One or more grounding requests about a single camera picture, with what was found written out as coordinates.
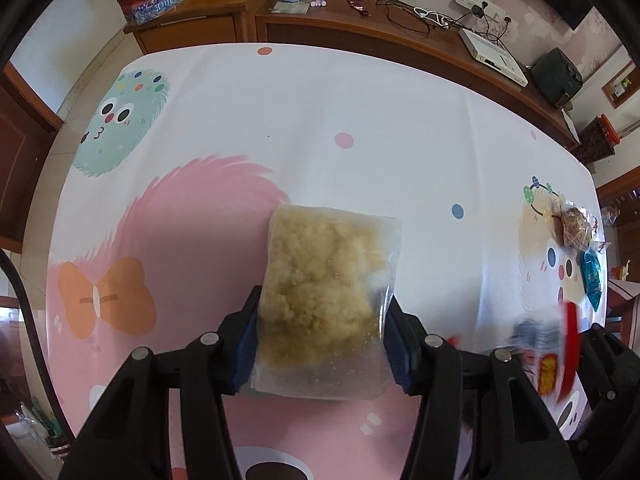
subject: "green speaker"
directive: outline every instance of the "green speaker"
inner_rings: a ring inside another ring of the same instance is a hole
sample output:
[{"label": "green speaker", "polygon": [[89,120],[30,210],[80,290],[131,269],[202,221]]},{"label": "green speaker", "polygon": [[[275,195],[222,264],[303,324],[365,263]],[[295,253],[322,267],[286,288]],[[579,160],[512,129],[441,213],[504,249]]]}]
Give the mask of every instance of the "green speaker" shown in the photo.
[{"label": "green speaker", "polygon": [[543,97],[556,108],[564,106],[582,88],[582,76],[558,47],[531,69],[531,79]]}]

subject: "screw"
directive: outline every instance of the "screw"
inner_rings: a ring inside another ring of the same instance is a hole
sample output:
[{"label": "screw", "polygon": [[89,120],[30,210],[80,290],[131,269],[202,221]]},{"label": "screw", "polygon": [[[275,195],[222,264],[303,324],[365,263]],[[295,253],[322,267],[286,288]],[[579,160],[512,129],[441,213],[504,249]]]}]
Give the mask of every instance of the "screw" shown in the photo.
[{"label": "screw", "polygon": [[200,336],[200,342],[203,345],[215,345],[220,340],[220,336],[215,332],[207,332]]},{"label": "screw", "polygon": [[498,361],[502,361],[503,363],[508,363],[511,361],[511,352],[509,352],[506,348],[498,348],[494,352],[495,358]]},{"label": "screw", "polygon": [[429,334],[427,337],[424,338],[424,342],[426,343],[427,346],[430,346],[431,348],[440,348],[443,343],[442,338],[436,334]]},{"label": "screw", "polygon": [[134,348],[133,352],[131,352],[131,357],[133,357],[136,361],[142,361],[146,356],[149,355],[149,348],[146,346],[139,346],[138,348]]}]

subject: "electrical socket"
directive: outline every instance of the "electrical socket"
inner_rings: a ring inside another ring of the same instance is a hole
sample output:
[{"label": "electrical socket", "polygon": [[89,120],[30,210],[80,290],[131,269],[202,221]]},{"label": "electrical socket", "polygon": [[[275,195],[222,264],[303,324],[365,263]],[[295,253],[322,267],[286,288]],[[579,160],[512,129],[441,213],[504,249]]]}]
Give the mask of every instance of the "electrical socket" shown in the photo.
[{"label": "electrical socket", "polygon": [[507,13],[503,9],[489,0],[456,0],[456,2],[469,10],[474,5],[482,7],[482,2],[487,2],[488,5],[484,8],[485,15],[500,24],[504,23],[504,18],[507,16]]},{"label": "electrical socket", "polygon": [[456,0],[456,3],[465,7],[465,9],[473,9],[477,4],[473,0]]}]

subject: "yellow granular food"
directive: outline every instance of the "yellow granular food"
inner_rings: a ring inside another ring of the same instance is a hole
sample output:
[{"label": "yellow granular food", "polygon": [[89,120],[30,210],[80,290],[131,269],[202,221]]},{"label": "yellow granular food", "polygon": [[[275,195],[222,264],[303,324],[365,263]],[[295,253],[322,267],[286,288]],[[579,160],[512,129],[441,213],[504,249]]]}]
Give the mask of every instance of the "yellow granular food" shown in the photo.
[{"label": "yellow granular food", "polygon": [[273,368],[318,364],[378,336],[367,278],[385,269],[376,225],[338,210],[281,206],[271,218],[258,357]]}]

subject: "door frame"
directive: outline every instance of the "door frame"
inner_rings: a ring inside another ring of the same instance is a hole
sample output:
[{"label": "door frame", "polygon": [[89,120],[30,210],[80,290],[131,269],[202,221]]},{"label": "door frame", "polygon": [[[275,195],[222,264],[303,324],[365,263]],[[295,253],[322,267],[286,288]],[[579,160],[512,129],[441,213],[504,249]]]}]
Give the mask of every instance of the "door frame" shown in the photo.
[{"label": "door frame", "polygon": [[42,150],[38,154],[38,160],[33,168],[31,177],[24,189],[24,200],[20,205],[17,216],[17,229],[14,237],[0,235],[0,249],[7,249],[12,253],[22,252],[22,238],[27,225],[27,216],[31,208],[31,199],[35,192],[40,173],[44,167],[44,162],[49,155],[49,150],[56,139],[64,121],[47,106],[47,104],[36,94],[11,62],[8,62],[4,70],[0,73],[0,86],[10,95],[10,97],[22,108],[27,115],[34,119],[46,132],[46,138],[42,145]]}]

